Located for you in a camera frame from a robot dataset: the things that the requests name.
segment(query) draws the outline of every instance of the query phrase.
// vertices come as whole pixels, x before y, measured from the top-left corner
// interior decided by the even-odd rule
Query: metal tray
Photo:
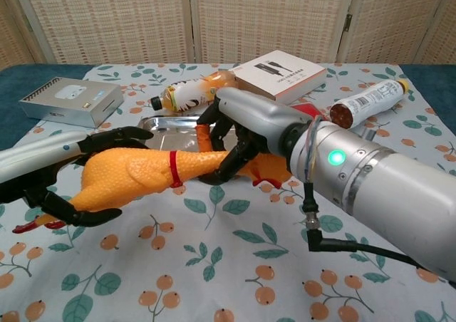
[[[198,142],[195,126],[199,116],[187,117],[148,117],[138,124],[139,128],[154,134],[145,145],[156,150],[182,150],[197,152]],[[223,139],[226,150],[231,150],[237,143],[234,128]]]

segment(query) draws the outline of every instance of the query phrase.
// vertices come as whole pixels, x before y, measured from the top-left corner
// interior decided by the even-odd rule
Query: table
[[[389,64],[324,64],[324,86],[301,101],[327,113],[337,98],[385,78]],[[104,64],[84,76],[122,86],[125,102],[97,130],[38,122],[19,145],[69,130],[98,132],[153,115],[147,100],[165,84],[232,65]],[[456,175],[456,137],[417,88],[366,122],[375,141]],[[51,189],[72,197],[81,167]],[[454,321],[456,291],[444,279],[366,253],[310,253],[299,205],[301,185],[279,189],[236,180],[198,181],[138,199],[96,228],[40,228],[12,234],[40,210],[22,201],[0,206],[0,313],[21,321]],[[323,197],[328,237],[397,251]]]

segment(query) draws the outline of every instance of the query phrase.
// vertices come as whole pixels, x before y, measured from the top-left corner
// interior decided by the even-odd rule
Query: white box
[[[280,50],[230,69],[239,89],[288,105],[326,82],[326,68]]]
[[[97,128],[122,102],[119,85],[53,78],[19,105],[30,118]]]

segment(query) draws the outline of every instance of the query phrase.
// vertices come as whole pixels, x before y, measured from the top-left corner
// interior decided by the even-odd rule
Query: green led light
[[[328,155],[328,162],[331,165],[337,166],[345,162],[346,154],[342,150],[333,150]]]

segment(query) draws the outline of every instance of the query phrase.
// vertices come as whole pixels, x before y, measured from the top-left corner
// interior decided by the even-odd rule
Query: plastic bottle
[[[236,77],[231,71],[217,71],[205,78],[179,81],[166,87],[160,96],[151,99],[152,108],[166,108],[173,112],[184,112],[214,100],[217,89],[237,88]]]
[[[334,103],[329,110],[331,122],[342,128],[353,128],[370,116],[392,108],[407,92],[406,80],[381,81],[357,95]]]

